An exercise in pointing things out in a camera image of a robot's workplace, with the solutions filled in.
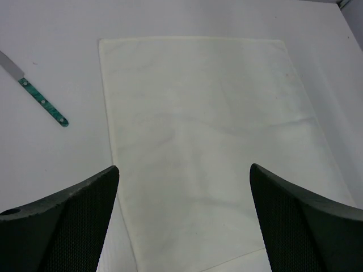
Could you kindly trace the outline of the white cloth napkin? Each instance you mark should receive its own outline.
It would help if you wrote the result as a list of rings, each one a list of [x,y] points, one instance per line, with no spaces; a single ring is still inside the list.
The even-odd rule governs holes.
[[[282,41],[102,39],[99,56],[138,271],[228,269],[263,249],[254,163],[354,205]]]

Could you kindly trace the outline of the green handled knife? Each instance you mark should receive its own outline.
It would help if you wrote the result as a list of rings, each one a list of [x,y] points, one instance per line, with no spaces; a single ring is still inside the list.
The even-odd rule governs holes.
[[[62,127],[68,120],[26,78],[25,73],[7,55],[1,52],[1,66],[17,81]]]

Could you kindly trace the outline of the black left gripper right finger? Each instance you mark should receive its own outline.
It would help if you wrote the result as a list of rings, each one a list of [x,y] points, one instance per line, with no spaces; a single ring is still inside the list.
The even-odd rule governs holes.
[[[362,210],[258,164],[250,187],[272,271],[362,271]]]

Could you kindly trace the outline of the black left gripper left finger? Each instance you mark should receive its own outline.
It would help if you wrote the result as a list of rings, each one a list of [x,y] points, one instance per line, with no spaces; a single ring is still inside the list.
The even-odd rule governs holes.
[[[1,213],[1,271],[96,271],[119,169]]]

